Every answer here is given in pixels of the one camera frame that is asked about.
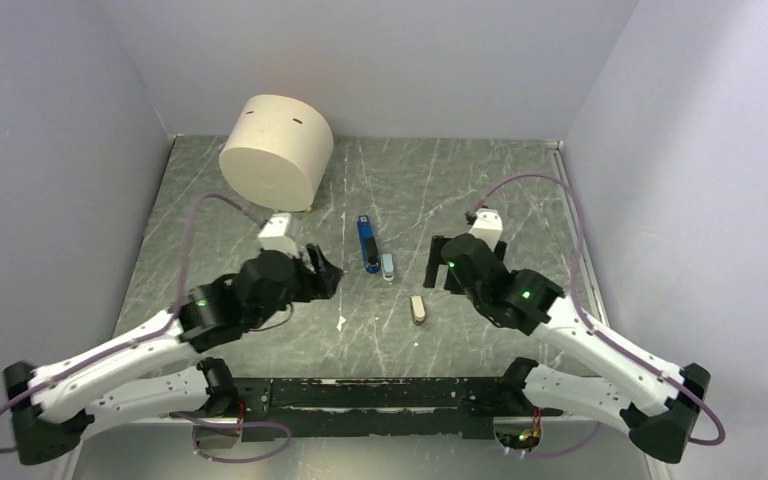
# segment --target black base bar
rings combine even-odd
[[[235,378],[246,421],[287,425],[295,437],[459,434],[495,439],[493,418],[530,417],[534,407],[497,377]],[[544,409],[544,416],[562,412]],[[236,418],[239,405],[225,416]],[[243,430],[242,441],[270,441],[272,429]]]

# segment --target black joint housing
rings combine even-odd
[[[681,373],[684,386],[704,400],[711,374],[695,363],[684,367]],[[628,425],[628,438],[637,448],[662,462],[678,463],[699,418],[699,406],[680,393],[667,407],[666,412],[649,417],[631,404],[620,410],[620,417]]]
[[[301,288],[293,259],[277,250],[264,250],[243,263],[232,285],[244,318],[255,323],[250,328],[260,328],[275,312],[284,310]]]
[[[428,263],[425,265],[425,280],[422,282],[422,286],[424,288],[434,288],[437,285],[437,273],[440,269],[440,266],[448,264],[448,261],[444,260],[443,258],[443,248],[452,240],[454,239],[443,237],[441,235],[434,235],[433,237],[431,237],[431,246],[428,252]],[[481,240],[477,240],[477,241],[484,244],[486,248],[486,244],[483,241]],[[505,252],[507,251],[507,247],[508,247],[508,244],[505,242],[496,243],[496,248],[493,250],[493,255],[495,256],[494,262],[498,261],[499,263],[501,263],[505,259]],[[445,281],[445,284],[443,285],[443,289],[454,295],[464,294],[463,287],[461,286],[460,282],[455,277],[455,275],[452,273],[451,269],[449,269],[446,272],[446,281]]]
[[[28,389],[35,366],[17,362],[2,371],[7,397],[15,398]],[[41,420],[42,409],[33,405],[30,398],[22,400],[10,409],[10,423],[16,452],[22,465],[37,465],[71,451],[81,442],[81,434],[95,419],[84,410],[69,420],[56,424]]]
[[[204,373],[207,381],[205,391],[210,396],[203,407],[205,414],[210,417],[221,415],[237,399],[237,387],[234,386],[231,370],[223,360],[212,357],[200,361],[196,368]]]
[[[517,357],[499,380],[502,403],[509,410],[517,412],[517,415],[531,415],[534,411],[534,406],[525,398],[523,389],[525,388],[526,377],[538,365],[535,360],[530,358]]]
[[[178,339],[192,345],[198,353],[238,340],[248,328],[257,328],[247,328],[241,321],[242,315],[239,300],[221,278],[198,286],[190,291],[181,308],[178,318],[184,332]]]
[[[559,297],[564,297],[560,285],[534,270],[519,270],[514,272],[500,303],[518,312],[517,330],[531,335],[539,324],[549,322],[549,308]]]
[[[479,281],[495,283],[508,274],[505,264],[496,258],[487,244],[469,233],[447,242],[441,256],[461,287],[467,290]]]

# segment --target white enclosure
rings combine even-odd
[[[563,140],[612,326],[713,375],[728,438],[673,476],[768,479],[761,0],[0,2],[0,370],[109,338],[172,136],[263,93],[337,135]]]

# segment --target red wire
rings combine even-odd
[[[540,429],[543,426],[543,410],[539,408],[534,409],[534,415],[531,417],[531,430],[535,436],[540,435]]]
[[[240,406],[240,415],[237,417],[237,423],[241,423],[243,421],[243,411],[245,411],[246,406],[245,406],[245,404],[243,404],[243,401],[240,400],[240,399],[237,399],[237,405]],[[238,428],[237,429],[237,435],[239,435],[241,433],[243,433],[243,429],[242,428]]]

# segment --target blue usb stick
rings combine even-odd
[[[372,224],[368,215],[358,217],[358,236],[360,237],[360,252],[363,255],[363,268],[369,273],[378,273],[381,262],[378,259],[378,245],[372,235]]]

